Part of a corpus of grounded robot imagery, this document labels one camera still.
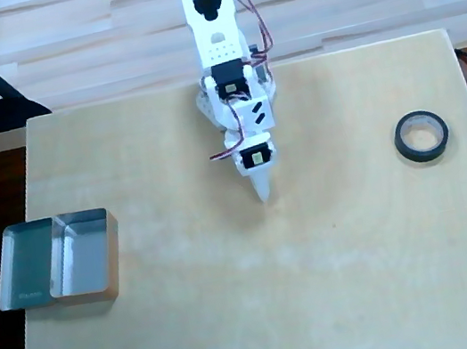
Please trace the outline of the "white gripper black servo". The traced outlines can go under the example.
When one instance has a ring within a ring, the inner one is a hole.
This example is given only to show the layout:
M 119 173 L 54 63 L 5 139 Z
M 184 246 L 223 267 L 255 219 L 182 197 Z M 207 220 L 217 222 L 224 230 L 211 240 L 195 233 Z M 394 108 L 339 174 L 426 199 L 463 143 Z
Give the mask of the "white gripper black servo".
M 276 147 L 269 131 L 244 133 L 240 145 L 230 157 L 242 176 L 249 176 L 259 200 L 263 203 L 270 197 L 271 169 L 276 158 Z

